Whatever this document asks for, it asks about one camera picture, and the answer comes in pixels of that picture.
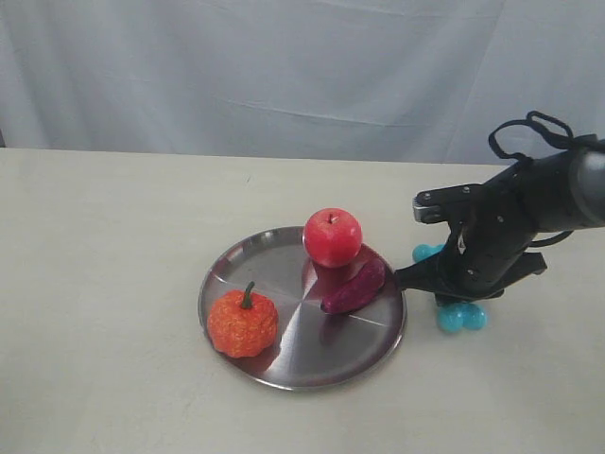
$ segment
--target apple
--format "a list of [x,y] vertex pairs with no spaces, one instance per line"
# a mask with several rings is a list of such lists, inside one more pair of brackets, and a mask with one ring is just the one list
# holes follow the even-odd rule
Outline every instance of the apple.
[[325,268],[348,265],[359,253],[363,235],[355,217],[340,208],[324,208],[304,224],[302,244],[311,259]]

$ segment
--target metal plate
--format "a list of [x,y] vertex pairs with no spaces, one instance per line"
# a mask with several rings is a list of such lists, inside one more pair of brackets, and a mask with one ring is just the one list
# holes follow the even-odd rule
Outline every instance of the metal plate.
[[363,245],[353,264],[327,270],[309,260],[302,244],[302,227],[251,236],[219,257],[199,294],[199,321],[208,340],[209,310],[228,290],[254,281],[254,291],[273,300],[279,313],[275,343],[255,358],[220,355],[251,378],[284,390],[336,385],[370,371],[397,347],[406,325],[406,302],[388,265],[387,282],[370,305],[350,315],[324,313],[322,297],[378,255]]

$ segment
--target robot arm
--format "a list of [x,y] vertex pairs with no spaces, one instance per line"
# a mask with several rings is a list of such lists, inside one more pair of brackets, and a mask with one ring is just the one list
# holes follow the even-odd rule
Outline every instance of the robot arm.
[[[536,120],[560,126],[556,134]],[[532,159],[507,154],[495,136],[508,126],[528,126],[558,154]],[[483,184],[427,190],[414,202],[415,219],[447,222],[450,235],[440,253],[395,272],[401,289],[430,291],[442,302],[496,298],[504,289],[546,270],[541,253],[575,230],[605,226],[605,144],[596,136],[574,137],[556,118],[531,112],[505,123],[489,138],[493,151],[517,162]],[[540,233],[556,233],[536,241]]]

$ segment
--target white backdrop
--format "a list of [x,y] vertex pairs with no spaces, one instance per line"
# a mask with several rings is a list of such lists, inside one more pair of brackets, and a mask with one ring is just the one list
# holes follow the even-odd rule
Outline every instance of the white backdrop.
[[533,109],[605,136],[603,24],[603,0],[3,0],[0,128],[11,147],[488,163],[487,135]]

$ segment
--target table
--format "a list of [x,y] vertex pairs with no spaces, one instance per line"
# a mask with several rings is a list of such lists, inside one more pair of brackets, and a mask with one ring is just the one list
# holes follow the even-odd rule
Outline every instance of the table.
[[544,250],[479,332],[442,334],[431,295],[407,292],[394,356],[331,391],[254,383],[200,330],[203,275],[240,238],[339,206],[407,266],[447,233],[412,197],[499,170],[1,150],[0,452],[603,452],[599,230]]

